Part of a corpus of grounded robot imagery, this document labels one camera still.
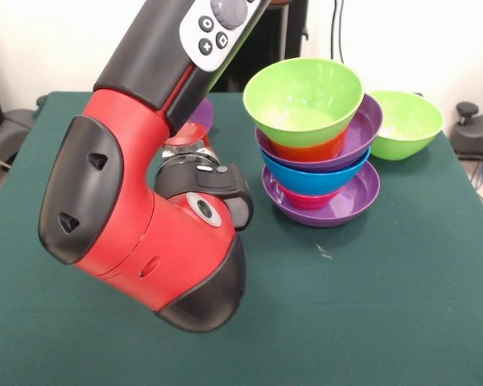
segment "table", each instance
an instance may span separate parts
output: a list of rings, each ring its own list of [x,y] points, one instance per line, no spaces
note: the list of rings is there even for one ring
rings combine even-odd
[[[305,228],[264,194],[242,96],[212,94],[212,144],[246,172],[255,214],[245,301],[192,335],[38,242],[52,162],[88,98],[50,95],[0,193],[0,385],[483,385],[483,207],[443,134],[406,161],[370,159],[382,191],[363,216]]]

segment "orange bowl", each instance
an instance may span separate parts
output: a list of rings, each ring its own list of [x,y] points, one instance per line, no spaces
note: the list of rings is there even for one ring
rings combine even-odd
[[[333,139],[317,146],[310,147],[289,147],[270,141],[274,152],[288,161],[295,162],[322,162],[338,157],[345,147],[345,139],[349,127]]]

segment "pink bowl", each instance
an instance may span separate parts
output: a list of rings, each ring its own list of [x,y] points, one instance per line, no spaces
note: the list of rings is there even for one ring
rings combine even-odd
[[[322,207],[326,206],[329,201],[334,199],[335,196],[341,191],[341,189],[338,189],[337,191],[333,191],[328,195],[300,195],[293,191],[289,191],[280,183],[277,184],[291,205],[297,209],[302,209],[305,211],[316,211],[321,209]]]

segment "red bowl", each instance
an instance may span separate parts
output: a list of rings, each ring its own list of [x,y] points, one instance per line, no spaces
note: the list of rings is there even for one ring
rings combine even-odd
[[[340,188],[337,191],[329,193],[328,195],[299,195],[293,191],[289,191],[280,183],[277,184],[291,205],[305,211],[315,211],[317,209],[321,209],[322,207],[326,206],[329,201],[331,201],[338,193],[340,193],[342,189]]]
[[[283,146],[276,142],[270,141],[274,152],[280,157],[288,161],[294,162],[322,162],[338,157],[345,147],[345,139],[347,138],[347,126],[344,131],[337,137],[330,139],[317,146],[310,147],[289,147]]]

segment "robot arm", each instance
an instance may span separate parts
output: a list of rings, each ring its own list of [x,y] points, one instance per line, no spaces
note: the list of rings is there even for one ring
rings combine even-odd
[[[72,120],[43,197],[39,238],[51,255],[186,331],[215,330],[236,312],[237,229],[252,206],[234,165],[179,152],[204,136],[171,140],[269,3],[147,0]],[[166,158],[153,191],[146,174],[162,146],[178,157]]]

